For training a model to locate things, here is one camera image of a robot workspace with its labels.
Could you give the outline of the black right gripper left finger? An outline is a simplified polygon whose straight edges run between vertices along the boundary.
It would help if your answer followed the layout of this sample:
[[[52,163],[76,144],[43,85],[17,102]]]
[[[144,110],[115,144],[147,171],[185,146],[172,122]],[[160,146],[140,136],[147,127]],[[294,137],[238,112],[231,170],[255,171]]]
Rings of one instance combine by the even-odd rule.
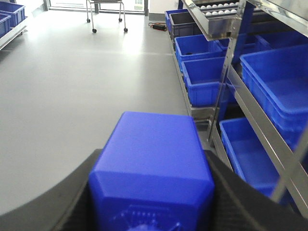
[[[32,201],[0,217],[2,231],[94,231],[88,176],[100,149],[65,179]]]

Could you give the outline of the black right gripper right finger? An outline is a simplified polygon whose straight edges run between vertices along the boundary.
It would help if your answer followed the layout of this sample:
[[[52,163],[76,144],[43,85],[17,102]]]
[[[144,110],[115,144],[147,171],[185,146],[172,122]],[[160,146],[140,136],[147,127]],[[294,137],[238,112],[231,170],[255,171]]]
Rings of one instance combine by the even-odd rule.
[[[211,231],[306,231],[308,220],[271,201],[205,151],[215,183]]]

